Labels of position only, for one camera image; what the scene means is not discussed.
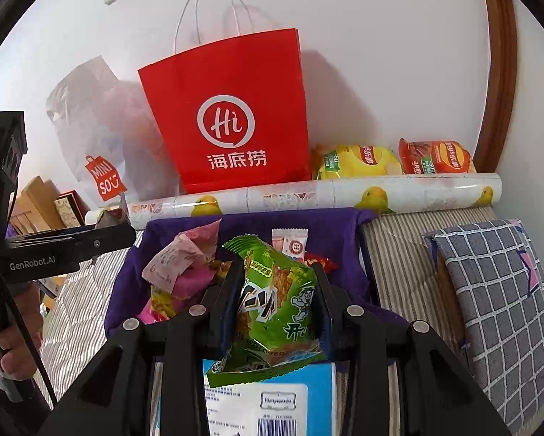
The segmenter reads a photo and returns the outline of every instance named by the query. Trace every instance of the yellow chip bag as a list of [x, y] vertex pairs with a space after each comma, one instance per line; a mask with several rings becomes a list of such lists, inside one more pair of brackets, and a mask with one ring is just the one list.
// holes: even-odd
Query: yellow chip bag
[[312, 154], [316, 179], [402, 175], [401, 164], [390, 149], [379, 146], [317, 146]]

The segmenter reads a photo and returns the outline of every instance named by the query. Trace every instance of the red chip bag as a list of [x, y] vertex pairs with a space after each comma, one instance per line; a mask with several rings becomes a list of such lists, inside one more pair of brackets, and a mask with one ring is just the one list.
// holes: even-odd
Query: red chip bag
[[399, 157], [405, 174], [476, 172], [470, 153], [455, 141], [407, 142], [400, 139]]
[[321, 257], [317, 256], [317, 254], [313, 254], [312, 252], [305, 252], [304, 264], [310, 267], [315, 262], [322, 265], [322, 268], [326, 274], [330, 274], [333, 270], [337, 270], [339, 268], [339, 266], [328, 257]]

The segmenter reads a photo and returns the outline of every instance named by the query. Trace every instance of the paper bag handle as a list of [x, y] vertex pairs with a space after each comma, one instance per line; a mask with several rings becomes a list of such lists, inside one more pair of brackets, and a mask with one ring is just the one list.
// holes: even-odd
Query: paper bag handle
[[[174, 54], [177, 54], [177, 36], [179, 34], [179, 29], [181, 27], [181, 22], [183, 21], [183, 17], [184, 17], [184, 15], [186, 13], [187, 6], [189, 6], [189, 4], [190, 4], [190, 1], [191, 0], [187, 0], [186, 4], [183, 6], [183, 11], [181, 11], [181, 16], [180, 16], [179, 21], [177, 23], [177, 28], [175, 29], [175, 38], [173, 39], [173, 53]], [[245, 3], [242, 0], [238, 0], [238, 1], [242, 4], [242, 6], [244, 7], [246, 13], [248, 14], [248, 19], [250, 20], [250, 25], [252, 27], [252, 33], [253, 33], [254, 32], [254, 24], [252, 22], [252, 17], [250, 15], [250, 12], [248, 11], [247, 6], [245, 5]], [[195, 30], [196, 30], [196, 33], [197, 33], [198, 42], [201, 45], [201, 39], [200, 39], [200, 35], [199, 35], [199, 22], [198, 22], [198, 2], [199, 2], [199, 0], [195, 1]], [[230, 0], [230, 2], [232, 3], [232, 11], [234, 12], [236, 30], [238, 31], [238, 36], [241, 36], [242, 32], [241, 32], [240, 27], [239, 27], [238, 12], [236, 11], [236, 8], [235, 8], [235, 5], [234, 5], [234, 0]]]

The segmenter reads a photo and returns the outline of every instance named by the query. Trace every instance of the snack bag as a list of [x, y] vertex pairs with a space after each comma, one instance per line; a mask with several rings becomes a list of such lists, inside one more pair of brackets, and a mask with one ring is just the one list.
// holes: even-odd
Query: snack bag
[[399, 140], [399, 157], [405, 174], [475, 173], [470, 153], [455, 141], [407, 142]]
[[319, 262], [327, 274], [339, 268], [329, 258], [321, 257], [305, 250], [307, 240], [308, 230], [305, 229], [272, 230], [272, 247], [286, 254], [288, 257], [292, 257], [309, 267], [315, 262]]
[[304, 259], [308, 230], [272, 230], [272, 247], [293, 259]]
[[234, 343], [228, 356], [207, 373], [210, 386], [256, 382], [320, 359], [309, 307], [316, 275], [257, 236], [224, 244], [244, 259]]
[[145, 266], [141, 276], [151, 284], [151, 298], [139, 314], [143, 323], [169, 320], [201, 301], [222, 266], [212, 265], [220, 222], [179, 233]]
[[304, 264], [310, 267], [315, 262], [318, 262], [320, 265], [322, 265], [322, 268], [324, 269], [324, 272], [326, 274], [330, 274], [333, 270], [337, 270], [339, 268], [339, 266], [328, 257], [317, 256], [317, 254], [308, 251], [305, 252]]
[[215, 259], [210, 262], [209, 268], [215, 272], [213, 280], [216, 284], [222, 285], [224, 283], [226, 277], [228, 276], [228, 272], [230, 271], [231, 265], [231, 260], [222, 261]]
[[213, 278], [209, 263], [216, 254], [221, 221], [179, 233], [151, 259], [141, 276], [180, 299], [197, 293], [198, 281], [206, 288]]
[[378, 146], [337, 146], [332, 150], [317, 146], [312, 160], [316, 164], [317, 180], [402, 175], [401, 164], [395, 155]]

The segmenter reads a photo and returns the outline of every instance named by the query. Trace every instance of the rolled wallpaper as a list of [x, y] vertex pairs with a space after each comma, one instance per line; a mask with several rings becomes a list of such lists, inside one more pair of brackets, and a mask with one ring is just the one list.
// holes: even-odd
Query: rolled wallpaper
[[[148, 221], [211, 214], [319, 208], [368, 208], [377, 214], [452, 210], [496, 203], [502, 195], [497, 174], [432, 174], [345, 178], [278, 183], [196, 193], [129, 204], [135, 229]], [[87, 213], [93, 224], [101, 209]]]

